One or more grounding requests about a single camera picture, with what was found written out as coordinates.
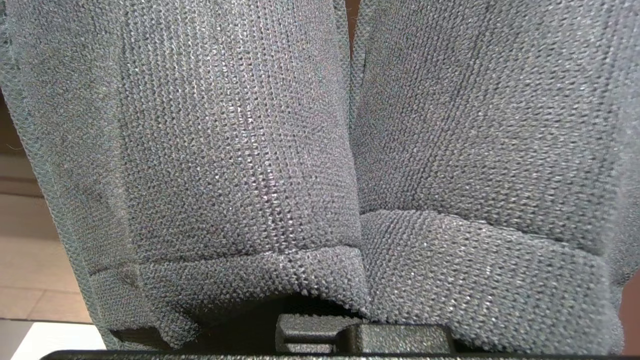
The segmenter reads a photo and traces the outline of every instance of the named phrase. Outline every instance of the gray sweater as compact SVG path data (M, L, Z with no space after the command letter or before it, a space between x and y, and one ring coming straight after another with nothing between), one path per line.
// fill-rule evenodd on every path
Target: gray sweater
M3 13L0 85L109 348L303 295L489 350L620 351L639 1L365 0L351 59L341 0Z

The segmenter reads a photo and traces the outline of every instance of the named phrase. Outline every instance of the white surface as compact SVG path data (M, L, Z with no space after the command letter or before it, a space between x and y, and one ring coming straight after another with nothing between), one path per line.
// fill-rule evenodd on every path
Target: white surface
M39 360L57 350L104 350L93 325L37 322L31 326L11 360Z

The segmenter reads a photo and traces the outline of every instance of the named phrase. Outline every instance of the tile floor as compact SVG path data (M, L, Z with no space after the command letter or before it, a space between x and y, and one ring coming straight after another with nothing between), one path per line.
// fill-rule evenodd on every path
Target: tile floor
M91 322L44 199L0 194L0 318Z

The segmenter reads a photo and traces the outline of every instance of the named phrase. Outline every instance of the knit texture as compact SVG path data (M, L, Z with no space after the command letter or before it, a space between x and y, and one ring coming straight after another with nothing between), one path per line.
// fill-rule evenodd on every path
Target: knit texture
M639 14L365 0L349 62L340 0L16 1L0 85L109 348L303 295L607 354L640 259Z

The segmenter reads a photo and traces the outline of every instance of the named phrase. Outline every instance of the gray knit fabric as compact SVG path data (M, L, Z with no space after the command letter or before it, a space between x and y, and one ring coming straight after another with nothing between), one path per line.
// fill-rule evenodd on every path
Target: gray knit fabric
M92 318L174 348L288 295L620 350L640 3L9 2L0 85Z

